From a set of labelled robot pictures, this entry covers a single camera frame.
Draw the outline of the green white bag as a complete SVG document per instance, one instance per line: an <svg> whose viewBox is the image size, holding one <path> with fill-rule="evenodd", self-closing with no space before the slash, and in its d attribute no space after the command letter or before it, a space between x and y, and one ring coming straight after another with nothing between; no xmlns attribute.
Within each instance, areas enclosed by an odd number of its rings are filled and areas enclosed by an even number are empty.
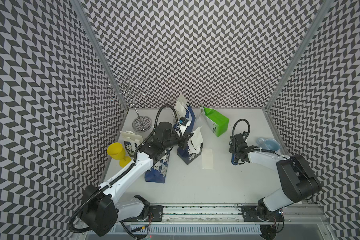
<svg viewBox="0 0 360 240"><path fill-rule="evenodd" d="M230 120L217 110L201 106L201 115L216 137L227 131Z"/></svg>

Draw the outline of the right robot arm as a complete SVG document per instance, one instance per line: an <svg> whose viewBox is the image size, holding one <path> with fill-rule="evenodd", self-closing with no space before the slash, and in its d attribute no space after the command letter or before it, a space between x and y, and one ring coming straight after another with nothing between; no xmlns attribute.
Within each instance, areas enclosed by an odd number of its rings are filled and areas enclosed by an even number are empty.
<svg viewBox="0 0 360 240"><path fill-rule="evenodd" d="M275 151L248 146L245 137L246 132L230 136L232 164L264 166L278 174L281 184L279 189L261 198L256 206L243 208L247 215L254 216L254 221L278 221L282 218L282 208L309 199L322 189L322 184L303 156L283 156Z"/></svg>

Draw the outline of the cream receipt pile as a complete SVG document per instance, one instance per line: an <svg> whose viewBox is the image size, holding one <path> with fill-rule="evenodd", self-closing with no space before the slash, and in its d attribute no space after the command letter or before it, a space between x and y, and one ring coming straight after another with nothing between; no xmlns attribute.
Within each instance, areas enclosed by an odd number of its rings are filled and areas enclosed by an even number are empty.
<svg viewBox="0 0 360 240"><path fill-rule="evenodd" d="M202 152L202 168L205 170L214 169L214 158L212 149L203 149Z"/></svg>

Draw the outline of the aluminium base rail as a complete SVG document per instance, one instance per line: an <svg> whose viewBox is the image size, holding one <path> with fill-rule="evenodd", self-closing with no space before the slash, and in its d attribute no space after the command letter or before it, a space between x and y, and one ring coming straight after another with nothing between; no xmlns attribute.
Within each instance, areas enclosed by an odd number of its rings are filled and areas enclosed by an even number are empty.
<svg viewBox="0 0 360 240"><path fill-rule="evenodd" d="M251 204L162 204L151 207L145 221L125 221L135 236L153 235L260 235L265 238L313 233L321 240L335 240L323 210L316 204L294 204L277 210L269 220L257 216Z"/></svg>

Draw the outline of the blue black stapler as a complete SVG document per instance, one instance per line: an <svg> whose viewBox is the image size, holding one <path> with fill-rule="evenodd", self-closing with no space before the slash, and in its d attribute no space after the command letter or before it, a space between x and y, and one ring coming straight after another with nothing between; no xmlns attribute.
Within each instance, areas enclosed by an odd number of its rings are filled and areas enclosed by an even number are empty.
<svg viewBox="0 0 360 240"><path fill-rule="evenodd" d="M236 154L232 154L231 162L234 166L239 164L239 159L236 157Z"/></svg>

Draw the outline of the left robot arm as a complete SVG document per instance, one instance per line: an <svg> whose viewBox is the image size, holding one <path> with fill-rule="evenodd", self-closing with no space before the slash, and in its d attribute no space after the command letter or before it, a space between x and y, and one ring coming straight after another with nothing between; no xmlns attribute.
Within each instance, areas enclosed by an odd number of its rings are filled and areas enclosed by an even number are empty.
<svg viewBox="0 0 360 240"><path fill-rule="evenodd" d="M117 222L140 217L145 219L149 203L139 195L120 203L125 191L146 171L150 170L167 150L174 146L185 149L193 133L186 129L190 122L181 118L175 125L161 122L150 135L137 147L133 160L113 177L98 186L85 188L82 204L74 211L69 220L69 230L73 233L94 231L102 237Z"/></svg>

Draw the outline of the light blue mug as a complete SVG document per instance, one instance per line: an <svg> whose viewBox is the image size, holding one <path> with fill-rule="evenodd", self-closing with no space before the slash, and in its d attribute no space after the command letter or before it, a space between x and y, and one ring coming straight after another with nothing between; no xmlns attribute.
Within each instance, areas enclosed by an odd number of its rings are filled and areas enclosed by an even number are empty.
<svg viewBox="0 0 360 240"><path fill-rule="evenodd" d="M278 152L281 149L280 143L274 139L258 138L257 144L260 148L264 150Z"/></svg>

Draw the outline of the yellow plastic cup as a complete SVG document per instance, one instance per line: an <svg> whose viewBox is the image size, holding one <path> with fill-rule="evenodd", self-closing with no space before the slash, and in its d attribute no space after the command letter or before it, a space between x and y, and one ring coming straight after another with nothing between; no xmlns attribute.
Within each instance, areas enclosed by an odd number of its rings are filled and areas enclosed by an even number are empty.
<svg viewBox="0 0 360 240"><path fill-rule="evenodd" d="M126 155L126 150L121 143L113 143L108 146L107 154L119 162L119 166L124 168L131 162L131 158Z"/></svg>

